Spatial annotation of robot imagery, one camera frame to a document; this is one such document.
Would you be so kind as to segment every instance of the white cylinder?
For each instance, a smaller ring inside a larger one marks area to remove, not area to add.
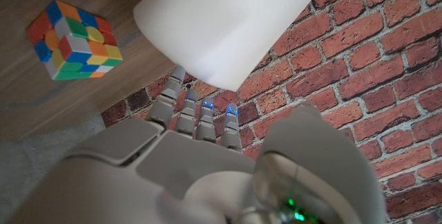
[[[146,38],[192,76],[238,90],[311,0],[141,0]]]

